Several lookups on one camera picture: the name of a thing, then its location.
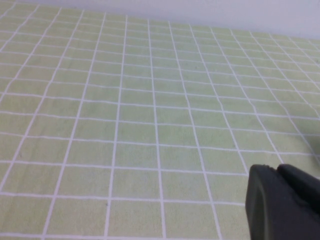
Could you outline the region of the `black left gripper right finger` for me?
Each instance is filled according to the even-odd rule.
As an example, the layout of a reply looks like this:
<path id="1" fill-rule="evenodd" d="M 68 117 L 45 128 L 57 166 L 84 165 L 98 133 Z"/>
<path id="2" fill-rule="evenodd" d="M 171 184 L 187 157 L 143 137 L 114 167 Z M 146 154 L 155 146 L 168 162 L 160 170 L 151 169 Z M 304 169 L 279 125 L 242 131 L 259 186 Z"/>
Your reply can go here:
<path id="1" fill-rule="evenodd" d="M 277 187 L 265 193 L 266 240 L 320 238 L 320 180 L 289 164 L 276 169 Z"/>

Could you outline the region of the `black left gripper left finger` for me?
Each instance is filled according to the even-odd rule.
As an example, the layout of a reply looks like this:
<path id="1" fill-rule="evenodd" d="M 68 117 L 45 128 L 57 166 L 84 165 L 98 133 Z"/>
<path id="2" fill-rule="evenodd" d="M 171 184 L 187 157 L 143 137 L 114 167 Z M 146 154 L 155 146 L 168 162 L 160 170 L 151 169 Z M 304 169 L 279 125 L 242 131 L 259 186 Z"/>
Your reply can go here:
<path id="1" fill-rule="evenodd" d="M 254 164 L 250 167 L 247 184 L 245 211 L 250 238 L 273 240 L 271 180 L 275 170 L 267 165 Z"/>

